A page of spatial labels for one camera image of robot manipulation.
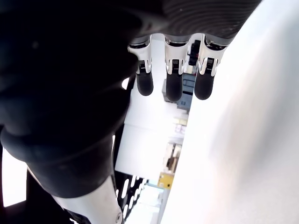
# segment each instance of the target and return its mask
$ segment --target wall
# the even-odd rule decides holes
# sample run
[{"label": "wall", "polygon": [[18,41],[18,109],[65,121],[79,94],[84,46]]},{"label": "wall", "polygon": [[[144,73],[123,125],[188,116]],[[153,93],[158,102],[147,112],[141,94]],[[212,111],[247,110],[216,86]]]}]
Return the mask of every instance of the wall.
[{"label": "wall", "polygon": [[163,224],[299,223],[298,11],[263,0],[193,98]]},{"label": "wall", "polygon": [[152,75],[154,90],[150,96],[142,96],[136,83],[131,91],[115,170],[156,181],[171,133],[170,124],[174,117],[188,117],[176,104],[164,101],[162,86],[166,69],[161,40],[152,40]]}]

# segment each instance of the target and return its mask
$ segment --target silver metal bracket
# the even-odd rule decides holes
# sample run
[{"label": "silver metal bracket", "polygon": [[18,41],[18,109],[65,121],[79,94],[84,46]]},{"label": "silver metal bracket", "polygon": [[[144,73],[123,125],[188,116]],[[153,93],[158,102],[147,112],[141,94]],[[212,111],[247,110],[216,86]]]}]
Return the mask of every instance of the silver metal bracket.
[{"label": "silver metal bracket", "polygon": [[188,53],[189,41],[185,43],[177,43],[164,39],[164,45],[167,74],[172,74],[173,65],[175,65],[178,74],[182,75]]},{"label": "silver metal bracket", "polygon": [[128,46],[128,51],[135,54],[138,57],[138,68],[136,73],[140,74],[141,67],[145,69],[146,73],[151,71],[151,36],[149,40],[139,43],[139,44],[130,44]]},{"label": "silver metal bracket", "polygon": [[210,42],[207,43],[206,36],[202,35],[198,60],[199,73],[204,75],[207,73],[207,70],[209,70],[208,73],[211,73],[211,76],[215,76],[217,66],[220,64],[225,50],[226,46],[218,46]]}]

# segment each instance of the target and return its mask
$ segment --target white panel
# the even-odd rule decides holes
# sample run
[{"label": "white panel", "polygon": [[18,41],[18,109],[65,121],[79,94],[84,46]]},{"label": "white panel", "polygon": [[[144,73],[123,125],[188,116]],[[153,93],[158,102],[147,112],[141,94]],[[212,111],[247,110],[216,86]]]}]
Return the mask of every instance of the white panel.
[{"label": "white panel", "polygon": [[12,157],[6,149],[2,156],[2,190],[4,207],[26,200],[27,165]]},{"label": "white panel", "polygon": [[167,138],[163,133],[125,125],[115,170],[158,179],[166,144]]},{"label": "white panel", "polygon": [[262,1],[193,98],[163,224],[298,223],[298,11]]}]

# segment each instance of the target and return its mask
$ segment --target black fingertip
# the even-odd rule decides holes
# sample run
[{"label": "black fingertip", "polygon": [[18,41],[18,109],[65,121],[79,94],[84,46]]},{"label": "black fingertip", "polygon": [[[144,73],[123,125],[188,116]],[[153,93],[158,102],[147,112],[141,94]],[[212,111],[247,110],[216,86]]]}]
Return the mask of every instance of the black fingertip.
[{"label": "black fingertip", "polygon": [[195,96],[200,100],[208,99],[212,94],[213,84],[214,76],[211,76],[211,74],[202,75],[198,72],[194,86]]},{"label": "black fingertip", "polygon": [[183,92],[183,75],[167,74],[166,78],[166,96],[172,101],[176,102],[182,97]]},{"label": "black fingertip", "polygon": [[137,88],[141,95],[149,96],[154,90],[153,76],[150,73],[136,74]]}]

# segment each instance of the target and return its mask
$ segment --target robotic hand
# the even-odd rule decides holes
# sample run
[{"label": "robotic hand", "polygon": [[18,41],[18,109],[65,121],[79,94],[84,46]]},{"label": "robotic hand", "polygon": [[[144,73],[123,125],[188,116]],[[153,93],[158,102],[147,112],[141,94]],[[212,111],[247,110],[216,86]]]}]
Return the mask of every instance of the robotic hand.
[{"label": "robotic hand", "polygon": [[[165,35],[167,95],[176,101],[190,36],[204,34],[194,92],[207,99],[226,47],[260,1],[4,1],[3,147],[27,163],[77,222],[124,223],[115,199],[112,135],[129,104],[122,81],[136,74],[139,92],[146,96],[153,91],[150,35]],[[101,75],[115,61],[121,72]]]},{"label": "robotic hand", "polygon": [[[165,35],[166,95],[175,102],[182,96],[183,72],[191,35]],[[220,64],[227,41],[202,34],[199,49],[199,65],[194,93],[198,99],[205,100],[212,94],[216,68]],[[138,57],[136,72],[137,87],[141,95],[149,96],[154,89],[151,74],[151,37],[135,38],[128,46],[128,51]]]}]

